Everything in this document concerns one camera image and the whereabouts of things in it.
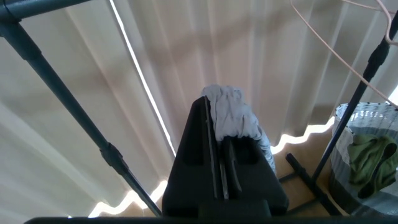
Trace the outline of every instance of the woven basket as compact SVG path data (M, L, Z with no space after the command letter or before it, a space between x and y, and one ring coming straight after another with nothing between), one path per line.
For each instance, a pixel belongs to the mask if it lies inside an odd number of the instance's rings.
M337 107L333 133L346 109L347 104ZM331 196L343 210L351 215L398 215L397 182L367 199L357 198L357 191L349 184L347 147L353 142L355 134L388 135L398 142L398 111L388 104L360 103L357 105L331 155L333 171L329 183Z

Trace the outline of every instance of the black stand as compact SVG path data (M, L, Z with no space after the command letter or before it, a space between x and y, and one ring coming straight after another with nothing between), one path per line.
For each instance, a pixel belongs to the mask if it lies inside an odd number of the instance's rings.
M162 212L129 170L120 152L98 130L79 102L43 57L40 49L19 24L21 19L72 6L88 0L2 0L0 4L0 36L36 71L45 84L77 120L101 151L105 161L135 190L157 216Z
M397 33L397 30L398 30L398 17L395 15L394 19L392 20L391 29L389 33L391 39L394 38L395 34ZM363 77L368 82L370 82L370 80L376 74L379 67L384 63L389 52L389 47L390 47L389 44L383 38L381 40L381 43L378 45L378 47L376 47L374 52L371 54L368 60L368 65L366 66L365 71L363 73ZM344 112L343 117L341 118L341 121L338 124L333 137L331 138L328 146L326 147L325 152L322 155L321 161L319 162L317 169L312 175L312 178L310 178L305 169L300 165L300 163L295 159L295 157L291 153L286 155L286 160L293 167L295 172L280 178L279 181L283 182L295 176L299 176L315 196L315 199L307 203L304 203L296 208L293 208L292 210L289 211L289 213L295 213L301 211L313 205L316 202L320 202L330 215L341 215L340 211L334 206L334 204L330 201L328 196L325 193L323 193L322 190L319 188L319 186L317 185L317 179L323 167L325 166L327 160L329 159L329 156L333 148L336 146L337 140L340 138L342 132L344 131L344 128L346 127L351 115L354 113L356 105L361 100L361 97L363 96L366 87L367 87L366 84L361 82L356 88L354 95L352 99L349 101L347 109Z

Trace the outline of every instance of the green clothing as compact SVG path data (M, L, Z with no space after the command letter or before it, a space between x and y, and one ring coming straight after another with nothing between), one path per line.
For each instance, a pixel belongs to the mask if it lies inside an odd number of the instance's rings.
M397 144L389 136L355 135L348 154L349 182L358 190L359 198L370 197L396 181Z

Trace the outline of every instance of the clothing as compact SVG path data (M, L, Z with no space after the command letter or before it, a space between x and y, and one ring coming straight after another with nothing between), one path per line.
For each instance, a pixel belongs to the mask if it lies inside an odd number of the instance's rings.
M201 93L210 100L210 114L213 120L216 140L221 142L224 137L250 137L258 142L271 169L276 174L274 156L271 145L259 120L251 107L244 103L243 92L233 86L210 85Z
M359 198L367 198L394 183L398 166L397 144L389 136L359 134L348 146L349 182Z

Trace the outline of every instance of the metal pole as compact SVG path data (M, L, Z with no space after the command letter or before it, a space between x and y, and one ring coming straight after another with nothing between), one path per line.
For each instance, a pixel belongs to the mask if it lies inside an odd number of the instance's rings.
M0 0L0 22L13 19L23 19L46 12L73 6L89 0Z
M130 172L120 152L101 134L90 117L80 106L79 102L77 102L48 61L46 61L40 49L29 37L24 28L18 22L0 22L0 35L29 63L45 84L53 91L64 107L66 107L99 147L105 161L113 167L119 175L124 177L126 182L137 192L141 200L147 204L156 216L161 216L162 212Z
M398 30L398 16L396 14L392 20L391 29L390 29L390 33L389 33L391 39L394 38L394 36L397 33L397 30ZM390 49L390 45L383 38L381 40L381 43L378 45L378 47L376 47L376 49L373 51L373 53L369 57L368 65L366 66L365 71L363 73L363 77L368 82L370 82L370 80L376 74L379 67L386 60L389 49ZM365 92L366 87L367 87L366 84L361 82L361 83L359 83L358 87L356 88L355 93L354 93L352 99L349 101L347 109L344 112L343 117L341 118L341 121L338 124L332 139L330 140L328 146L326 147L325 152L322 155L321 161L319 162L317 169L315 170L315 172L312 175L313 180L316 181L318 179L323 167L326 164L326 161L329 159L329 156L330 156L331 152L333 151L333 148L336 146L337 140L340 138L351 115L354 113L356 105L358 105L359 101L361 100L361 97L362 97L363 93Z

